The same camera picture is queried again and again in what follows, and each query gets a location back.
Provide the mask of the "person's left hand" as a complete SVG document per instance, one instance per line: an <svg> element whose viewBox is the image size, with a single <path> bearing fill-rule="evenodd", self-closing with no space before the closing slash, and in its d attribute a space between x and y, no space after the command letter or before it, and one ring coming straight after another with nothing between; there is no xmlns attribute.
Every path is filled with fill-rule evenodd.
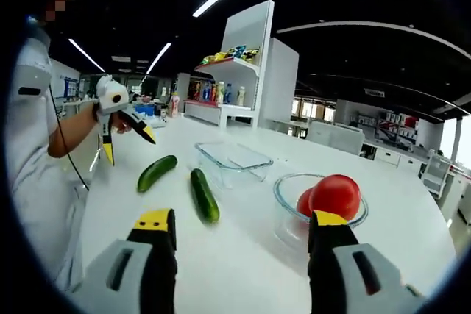
<svg viewBox="0 0 471 314"><path fill-rule="evenodd" d="M124 120L119 117L118 113L111 114L111 126L115 128L119 134L129 132L132 129Z"/></svg>

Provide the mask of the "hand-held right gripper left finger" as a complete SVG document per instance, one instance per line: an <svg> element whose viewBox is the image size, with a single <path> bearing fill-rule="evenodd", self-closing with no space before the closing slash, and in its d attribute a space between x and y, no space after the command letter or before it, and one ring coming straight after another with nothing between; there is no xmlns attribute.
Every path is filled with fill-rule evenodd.
<svg viewBox="0 0 471 314"><path fill-rule="evenodd" d="M82 313L174 313L176 250L174 210L145 212L89 264L69 298Z"/></svg>

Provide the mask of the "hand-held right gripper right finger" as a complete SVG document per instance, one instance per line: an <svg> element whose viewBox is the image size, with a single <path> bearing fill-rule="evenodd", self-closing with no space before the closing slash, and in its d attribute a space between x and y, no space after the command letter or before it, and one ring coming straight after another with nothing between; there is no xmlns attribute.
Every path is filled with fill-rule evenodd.
<svg viewBox="0 0 471 314"><path fill-rule="evenodd" d="M424 296L340 215L315 210L308 233L312 313L416 313Z"/></svg>

